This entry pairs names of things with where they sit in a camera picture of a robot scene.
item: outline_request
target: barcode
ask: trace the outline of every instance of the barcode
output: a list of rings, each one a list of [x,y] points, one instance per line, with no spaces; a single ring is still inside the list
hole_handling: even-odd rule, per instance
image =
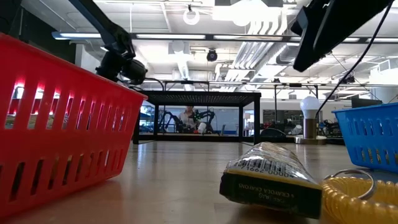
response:
[[[241,160],[237,161],[234,166],[253,172],[268,173],[282,177],[296,177],[292,173],[297,171],[296,168],[289,164],[266,159]]]

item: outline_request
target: light bulb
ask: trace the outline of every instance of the light bulb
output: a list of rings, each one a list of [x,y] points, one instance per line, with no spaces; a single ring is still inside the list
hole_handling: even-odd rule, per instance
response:
[[[313,96],[307,96],[300,102],[305,119],[315,119],[319,109],[319,100]]]

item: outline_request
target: wooden table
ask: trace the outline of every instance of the wooden table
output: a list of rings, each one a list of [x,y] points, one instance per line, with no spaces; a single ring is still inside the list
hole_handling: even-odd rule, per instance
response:
[[[343,146],[280,145],[294,151],[317,181],[355,168]],[[5,223],[319,223],[233,203],[218,193],[227,162],[249,149],[235,142],[154,141],[131,146],[120,176]]]

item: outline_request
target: blue plastic basket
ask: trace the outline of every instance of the blue plastic basket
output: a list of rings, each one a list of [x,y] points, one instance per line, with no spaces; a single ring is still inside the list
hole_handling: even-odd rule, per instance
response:
[[[333,113],[353,164],[398,172],[398,103]]]

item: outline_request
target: black monitor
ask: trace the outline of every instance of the black monitor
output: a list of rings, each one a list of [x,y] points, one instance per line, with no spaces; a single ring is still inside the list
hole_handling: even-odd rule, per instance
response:
[[[352,98],[351,99],[351,106],[352,108],[359,108],[363,106],[372,106],[372,105],[380,105],[383,104],[381,100],[367,100],[367,99],[359,99],[359,98]]]
[[[313,0],[304,6],[290,28],[302,37],[293,68],[305,71],[380,13],[391,1]]]

